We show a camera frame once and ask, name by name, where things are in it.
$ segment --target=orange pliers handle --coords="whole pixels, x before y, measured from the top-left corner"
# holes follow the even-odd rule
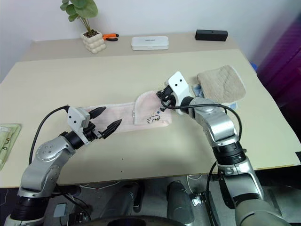
[[[117,37],[119,37],[119,34],[115,34],[115,33],[103,35],[103,39],[107,41],[118,41]]]

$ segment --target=potted plant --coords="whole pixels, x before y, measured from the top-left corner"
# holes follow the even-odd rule
[[[79,19],[86,28],[87,32],[80,36],[86,48],[94,54],[105,49],[103,35],[91,29],[88,20],[88,18],[97,16],[98,9],[95,2],[93,0],[62,0],[62,3],[61,10],[66,11],[69,15],[69,21],[73,22],[75,19]]]

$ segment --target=black cable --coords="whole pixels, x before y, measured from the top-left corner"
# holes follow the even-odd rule
[[[218,223],[215,219],[215,216],[214,216],[214,213],[212,211],[212,207],[211,207],[211,202],[210,202],[210,197],[209,197],[209,183],[210,183],[210,177],[212,175],[212,172],[213,172],[213,169],[215,168],[216,166],[216,161],[213,163],[210,171],[209,171],[209,174],[208,174],[208,178],[207,178],[207,184],[206,184],[206,199],[207,199],[207,203],[208,203],[208,206],[209,206],[209,209],[210,209],[210,212],[211,212],[211,219],[213,220],[215,226],[218,226]]]
[[[64,196],[67,200],[69,200],[70,202],[72,202],[74,205],[76,205],[77,207],[79,207],[82,211],[84,211],[84,213],[88,216],[89,220],[91,220],[90,214],[89,214],[89,213],[88,213],[81,205],[79,205],[77,202],[73,201],[68,195],[63,194],[63,196]]]
[[[32,142],[32,148],[30,149],[28,165],[30,165],[32,163],[32,156],[33,156],[34,146],[35,146],[35,144],[37,142],[39,132],[40,132],[40,130],[41,130],[44,122],[46,121],[46,119],[49,118],[49,116],[51,116],[53,113],[58,112],[58,111],[60,111],[62,109],[64,109],[65,111],[68,111],[68,108],[69,108],[68,105],[56,108],[55,110],[53,110],[52,112],[50,112],[48,115],[46,115],[45,118],[41,121],[41,123],[40,123],[40,125],[39,125],[39,127],[37,129],[36,135],[34,136],[34,139],[33,139],[33,142]]]
[[[240,120],[239,115],[230,107],[224,106],[224,105],[220,105],[220,104],[200,104],[200,105],[186,105],[186,106],[167,106],[164,101],[161,98],[161,104],[167,108],[167,109],[184,109],[184,108],[195,108],[195,107],[221,107],[223,109],[227,109],[229,111],[231,111],[235,117],[237,118],[238,124],[239,124],[239,133],[238,133],[238,139],[241,139],[241,134],[242,134],[242,130],[243,130],[243,126]]]
[[[74,196],[73,196],[73,198],[80,201],[80,202],[82,202],[89,209],[89,206],[84,201],[82,201],[81,199],[79,199],[77,197],[74,197]]]

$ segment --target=beige tabletop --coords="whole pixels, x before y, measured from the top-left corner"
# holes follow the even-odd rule
[[[214,49],[214,43],[208,45]],[[44,60],[35,60],[34,54],[31,58],[31,53],[27,54],[27,59],[17,63],[0,84],[0,123],[22,125],[0,171],[0,187],[19,186],[35,131],[51,110],[65,104],[78,107],[132,102],[146,91],[162,89],[164,81],[175,71],[180,71],[188,83],[195,84],[197,73],[223,65],[232,65],[246,86],[246,96],[238,102],[237,113],[243,124],[241,144],[248,150],[253,167],[300,164],[295,154],[301,151],[299,140],[247,59],[236,47],[219,48],[144,51],[121,56],[88,53],[91,57],[82,58],[65,54],[57,59],[53,59],[55,53],[44,59],[42,55],[47,54],[37,51],[39,59]],[[113,134],[80,148],[64,166],[58,183],[208,173],[214,155],[203,129],[187,115],[173,113],[172,117],[168,127]],[[62,111],[46,121],[36,147],[63,131],[70,128]]]

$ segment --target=black rectangular device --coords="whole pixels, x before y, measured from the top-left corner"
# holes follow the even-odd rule
[[[228,37],[227,31],[197,30],[196,32],[196,40],[226,41],[227,37]]]

